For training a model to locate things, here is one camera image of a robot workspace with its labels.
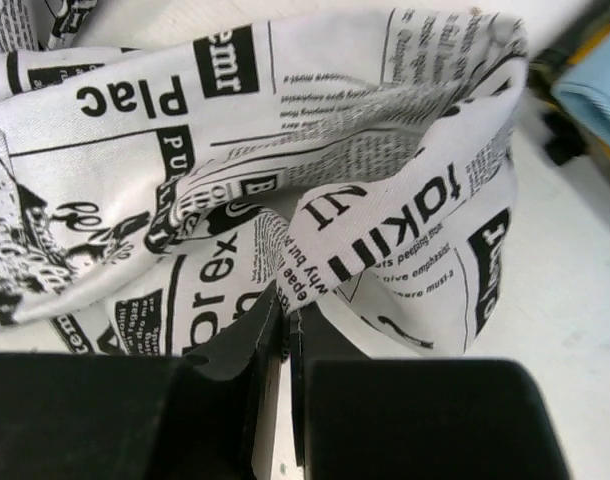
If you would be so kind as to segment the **newspaper print trousers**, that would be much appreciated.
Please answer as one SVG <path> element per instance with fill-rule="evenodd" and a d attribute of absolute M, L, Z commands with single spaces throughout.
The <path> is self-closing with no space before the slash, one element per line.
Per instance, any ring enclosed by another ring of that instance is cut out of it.
<path fill-rule="evenodd" d="M 263 294 L 465 351 L 515 197 L 518 18 L 380 7 L 76 48 L 93 9 L 0 1 L 0 351 L 183 355 Z"/>

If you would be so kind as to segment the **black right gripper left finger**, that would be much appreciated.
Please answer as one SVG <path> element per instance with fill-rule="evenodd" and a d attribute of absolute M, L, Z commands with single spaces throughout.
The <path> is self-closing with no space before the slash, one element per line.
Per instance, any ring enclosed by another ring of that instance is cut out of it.
<path fill-rule="evenodd" d="M 0 354 L 0 479 L 267 479 L 282 313 L 183 357 Z"/>

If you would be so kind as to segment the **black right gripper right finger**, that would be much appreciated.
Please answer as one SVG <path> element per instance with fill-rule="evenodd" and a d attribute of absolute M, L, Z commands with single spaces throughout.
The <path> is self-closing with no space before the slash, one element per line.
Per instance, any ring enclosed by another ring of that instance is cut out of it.
<path fill-rule="evenodd" d="M 372 359 L 310 305 L 288 320 L 308 479 L 566 479 L 540 390 L 502 359 Z"/>

